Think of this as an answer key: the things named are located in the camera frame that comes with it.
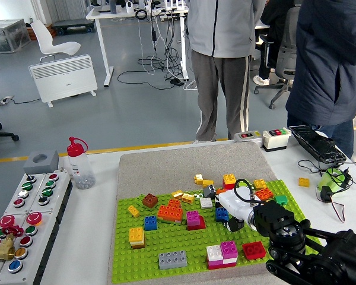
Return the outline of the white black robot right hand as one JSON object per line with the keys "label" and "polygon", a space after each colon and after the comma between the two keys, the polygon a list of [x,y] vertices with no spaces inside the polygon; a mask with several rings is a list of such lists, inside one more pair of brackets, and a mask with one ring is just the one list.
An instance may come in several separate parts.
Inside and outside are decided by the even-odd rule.
{"label": "white black robot right hand", "polygon": [[242,201],[233,190],[219,193],[215,200],[232,216],[223,223],[229,232],[237,232],[245,225],[248,225],[252,230],[256,230],[253,207],[249,202]]}

